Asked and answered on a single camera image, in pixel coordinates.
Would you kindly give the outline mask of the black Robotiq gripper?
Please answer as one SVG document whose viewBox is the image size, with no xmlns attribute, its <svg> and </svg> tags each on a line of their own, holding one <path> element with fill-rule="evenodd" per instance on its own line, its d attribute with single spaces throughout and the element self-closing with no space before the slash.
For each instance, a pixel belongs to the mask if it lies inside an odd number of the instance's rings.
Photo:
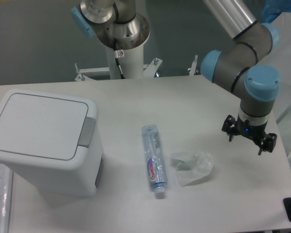
<svg viewBox="0 0 291 233">
<path fill-rule="evenodd" d="M 229 141 L 232 141 L 236 135 L 252 140 L 259 147 L 258 155 L 261 155 L 262 152 L 272 153 L 276 146 L 277 134 L 265 132 L 268 118 L 269 115 L 252 117 L 238 114 L 236 120 L 233 116 L 228 115 L 224 120 L 222 131 L 229 136 Z"/>
</svg>

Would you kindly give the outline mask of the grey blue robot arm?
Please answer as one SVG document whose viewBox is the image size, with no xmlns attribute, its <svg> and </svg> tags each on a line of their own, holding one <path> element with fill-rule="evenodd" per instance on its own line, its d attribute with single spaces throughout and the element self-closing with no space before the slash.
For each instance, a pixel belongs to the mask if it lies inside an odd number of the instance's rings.
<svg viewBox="0 0 291 233">
<path fill-rule="evenodd" d="M 208 0 L 205 4 L 235 42 L 229 52 L 209 52 L 200 67 L 205 78 L 241 101 L 238 116 L 228 116 L 222 131 L 230 138 L 241 135 L 252 140 L 262 152 L 272 152 L 277 136 L 265 128 L 281 77 L 275 68 L 261 66 L 259 61 L 278 44 L 278 31 L 271 24 L 258 23 L 241 0 Z M 136 12 L 135 1 L 82 0 L 71 14 L 85 35 L 96 36 L 106 48 L 112 79 L 154 76 L 155 65 L 144 65 L 150 26 Z"/>
</svg>

